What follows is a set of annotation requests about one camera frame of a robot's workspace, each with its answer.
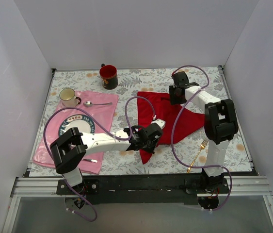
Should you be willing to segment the gold fork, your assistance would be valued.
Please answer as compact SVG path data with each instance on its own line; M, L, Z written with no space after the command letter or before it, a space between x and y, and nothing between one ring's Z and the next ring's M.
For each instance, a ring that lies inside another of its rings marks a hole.
M208 139L208 138L205 138L205 139L202 141L202 143L201 143L201 145L200 145L200 149L199 149L197 155L194 157L194 160L192 161L192 163L190 164L190 166L188 167L188 169L187 169L187 171L186 171L187 173L189 173L189 172L191 171L191 169L192 169L192 167L193 167L193 165L194 165L194 163L195 163L197 157L199 156L200 152L206 148L208 142L209 142L209 139Z

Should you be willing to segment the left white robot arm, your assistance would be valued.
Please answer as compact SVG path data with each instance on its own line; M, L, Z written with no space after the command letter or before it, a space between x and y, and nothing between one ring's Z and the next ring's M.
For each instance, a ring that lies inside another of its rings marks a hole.
M82 133L77 127L67 130L50 145L55 169L67 183L73 194L84 190L79 163L85 155L106 151L145 150L153 153L163 134L165 123L153 121L143 128L133 126L110 136L106 133Z

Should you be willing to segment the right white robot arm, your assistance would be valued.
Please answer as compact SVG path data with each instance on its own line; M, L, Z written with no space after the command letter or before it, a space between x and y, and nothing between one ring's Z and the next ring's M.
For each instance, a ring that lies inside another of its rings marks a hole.
M209 140L208 154L201 175L187 181L191 193L211 193L225 184L224 161L226 149L239 130L234 103L222 100L206 92L197 83L189 82L184 71L173 73L174 84L169 86L171 104L192 102L204 112L204 131Z

